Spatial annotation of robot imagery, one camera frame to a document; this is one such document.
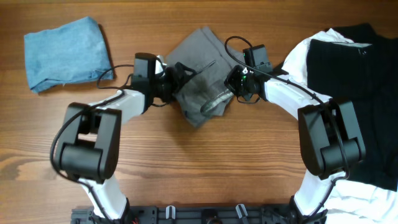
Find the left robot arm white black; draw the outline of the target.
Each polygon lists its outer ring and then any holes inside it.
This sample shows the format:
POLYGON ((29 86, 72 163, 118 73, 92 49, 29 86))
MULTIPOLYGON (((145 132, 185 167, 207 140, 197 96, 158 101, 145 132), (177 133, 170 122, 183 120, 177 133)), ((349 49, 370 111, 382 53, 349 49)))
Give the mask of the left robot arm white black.
POLYGON ((198 72, 180 62, 173 67, 154 54, 136 53, 134 71, 115 95, 96 103, 68 105, 50 147, 50 162, 62 178, 83 187, 93 208, 72 223, 139 223, 115 177, 121 126, 144 114, 154 99, 168 105, 198 72))

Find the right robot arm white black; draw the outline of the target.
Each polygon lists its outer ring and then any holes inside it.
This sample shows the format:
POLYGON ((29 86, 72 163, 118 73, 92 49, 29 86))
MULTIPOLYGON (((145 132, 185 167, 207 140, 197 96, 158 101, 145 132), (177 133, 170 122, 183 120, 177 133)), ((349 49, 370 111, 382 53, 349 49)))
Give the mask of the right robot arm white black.
POLYGON ((298 121, 300 154, 306 174, 292 197, 297 223, 326 218, 324 207, 335 185, 349 177, 351 166, 365 157, 365 148, 352 102, 321 97, 303 85, 271 75, 264 45, 243 50, 224 84, 237 98, 251 97, 276 104, 298 121))

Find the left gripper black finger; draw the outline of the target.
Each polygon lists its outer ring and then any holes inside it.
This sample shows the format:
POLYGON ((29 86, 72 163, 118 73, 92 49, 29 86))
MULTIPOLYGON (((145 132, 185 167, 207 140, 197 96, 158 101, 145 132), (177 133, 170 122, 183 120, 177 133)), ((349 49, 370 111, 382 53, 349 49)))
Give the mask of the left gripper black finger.
POLYGON ((187 84, 191 79, 193 78, 193 75, 183 75, 177 80, 177 87, 175 89, 175 92, 178 93, 185 84, 187 84))
POLYGON ((176 71, 177 78, 193 78, 197 71, 182 64, 181 62, 177 62, 174 65, 174 69, 176 71))

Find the grey shorts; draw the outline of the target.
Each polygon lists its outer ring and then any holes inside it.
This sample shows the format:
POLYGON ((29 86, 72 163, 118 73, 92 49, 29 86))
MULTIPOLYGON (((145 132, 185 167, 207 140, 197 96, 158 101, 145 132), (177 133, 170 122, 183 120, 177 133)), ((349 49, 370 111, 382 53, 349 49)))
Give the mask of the grey shorts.
POLYGON ((186 120, 199 128, 214 116, 222 116, 231 100, 228 97, 211 111, 201 113, 201 107, 227 88, 224 85, 228 73, 238 63, 225 51, 224 43, 209 27, 195 30, 166 56, 167 65, 182 63, 197 74, 175 94, 186 120))

